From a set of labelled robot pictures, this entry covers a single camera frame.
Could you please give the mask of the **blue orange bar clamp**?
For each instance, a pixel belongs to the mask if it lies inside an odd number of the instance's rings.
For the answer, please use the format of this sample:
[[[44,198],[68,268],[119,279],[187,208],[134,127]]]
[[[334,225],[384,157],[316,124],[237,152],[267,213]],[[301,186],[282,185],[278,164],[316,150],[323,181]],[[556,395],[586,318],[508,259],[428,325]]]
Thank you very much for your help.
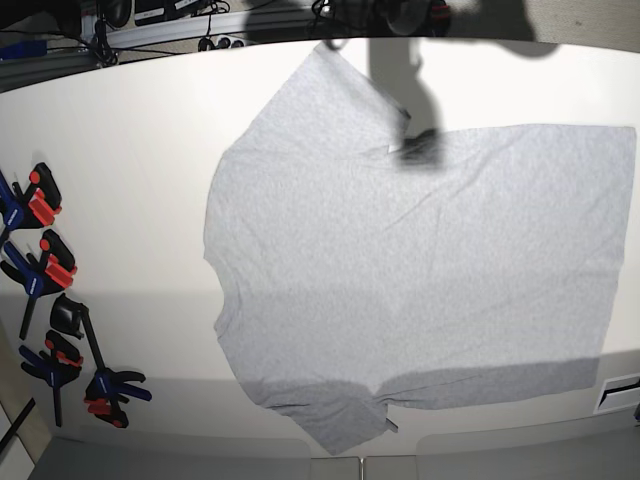
[[[36,258],[31,253],[23,256],[9,241],[3,245],[8,261],[1,261],[1,270],[21,285],[28,297],[19,331],[21,340],[28,335],[38,299],[63,293],[72,285],[77,272],[74,255],[53,229],[43,232],[39,246],[41,253]]]
[[[17,182],[9,185],[1,175],[2,233],[51,226],[61,211],[61,202],[61,192],[44,162],[37,163],[30,172],[25,191]]]
[[[62,334],[48,330],[44,350],[35,353],[26,345],[18,349],[22,357],[21,369],[31,377],[43,380],[52,390],[55,425],[63,425],[61,391],[64,386],[79,378],[84,362],[80,351]]]

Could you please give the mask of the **black strip at table edge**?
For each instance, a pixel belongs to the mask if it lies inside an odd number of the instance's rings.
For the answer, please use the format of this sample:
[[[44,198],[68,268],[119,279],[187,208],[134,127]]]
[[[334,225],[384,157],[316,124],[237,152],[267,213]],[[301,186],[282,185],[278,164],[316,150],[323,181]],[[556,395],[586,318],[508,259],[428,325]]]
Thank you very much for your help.
[[[16,419],[10,424],[8,430],[4,434],[0,442],[0,453],[3,453],[4,450],[8,447],[9,443],[16,436],[18,430],[23,425],[24,421],[28,418],[32,410],[36,405],[35,399],[31,398],[24,408],[21,410]]]

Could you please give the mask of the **large black bar clamp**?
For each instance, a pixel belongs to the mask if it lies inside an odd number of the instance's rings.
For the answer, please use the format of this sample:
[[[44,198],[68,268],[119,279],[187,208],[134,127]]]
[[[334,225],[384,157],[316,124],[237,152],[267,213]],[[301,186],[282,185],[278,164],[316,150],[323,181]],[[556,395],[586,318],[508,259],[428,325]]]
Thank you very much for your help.
[[[129,419],[121,407],[131,398],[150,402],[150,391],[140,387],[146,376],[137,371],[116,371],[104,361],[89,308],[61,294],[55,301],[50,314],[50,326],[60,334],[79,340],[86,339],[95,364],[95,372],[85,389],[84,404],[90,414],[115,428],[126,429]]]

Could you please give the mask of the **upper blue orange bar clamp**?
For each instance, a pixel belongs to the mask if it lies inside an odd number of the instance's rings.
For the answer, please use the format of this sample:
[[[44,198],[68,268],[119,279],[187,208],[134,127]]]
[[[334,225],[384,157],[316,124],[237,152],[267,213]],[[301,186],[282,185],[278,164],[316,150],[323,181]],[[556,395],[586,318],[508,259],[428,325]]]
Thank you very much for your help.
[[[25,191],[17,182],[9,185],[1,175],[2,233],[51,226],[61,211],[61,202],[61,192],[44,162],[37,163],[30,172]]]

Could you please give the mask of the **grey T-shirt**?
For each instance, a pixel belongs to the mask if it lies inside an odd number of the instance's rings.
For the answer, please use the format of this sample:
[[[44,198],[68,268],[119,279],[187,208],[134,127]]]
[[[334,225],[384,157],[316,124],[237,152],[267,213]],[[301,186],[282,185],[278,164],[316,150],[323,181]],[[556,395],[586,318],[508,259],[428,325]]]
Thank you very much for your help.
[[[588,389],[609,328],[635,130],[410,138],[408,122],[319,45],[224,152],[208,195],[230,368],[333,455],[388,431],[390,406]]]

